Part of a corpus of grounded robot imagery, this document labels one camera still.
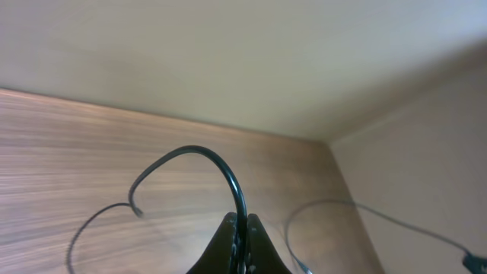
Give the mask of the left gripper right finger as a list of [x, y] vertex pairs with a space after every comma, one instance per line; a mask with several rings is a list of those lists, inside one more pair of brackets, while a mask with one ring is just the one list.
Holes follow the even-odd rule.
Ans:
[[248, 216], [247, 239], [248, 274], [291, 274], [256, 214]]

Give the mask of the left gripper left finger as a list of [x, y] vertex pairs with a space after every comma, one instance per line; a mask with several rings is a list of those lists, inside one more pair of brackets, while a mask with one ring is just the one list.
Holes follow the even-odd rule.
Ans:
[[237, 214], [229, 212], [223, 218], [201, 257], [187, 274], [231, 274], [237, 269], [235, 237]]

